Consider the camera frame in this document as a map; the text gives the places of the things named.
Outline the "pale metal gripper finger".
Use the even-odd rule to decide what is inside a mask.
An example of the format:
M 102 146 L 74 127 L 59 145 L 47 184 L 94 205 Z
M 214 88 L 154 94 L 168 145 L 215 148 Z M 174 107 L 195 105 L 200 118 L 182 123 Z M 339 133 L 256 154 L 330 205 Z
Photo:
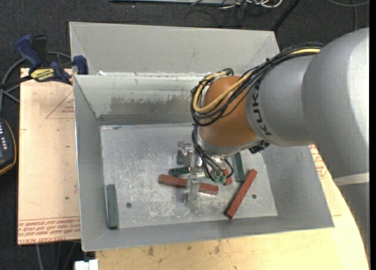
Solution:
M 190 203 L 196 201 L 199 194 L 201 179 L 197 175 L 189 175 L 187 177 L 187 188 L 186 192 L 183 194 L 182 200 L 184 203 Z
M 192 143 L 179 141 L 177 144 L 177 164 L 191 165 L 194 156 Z

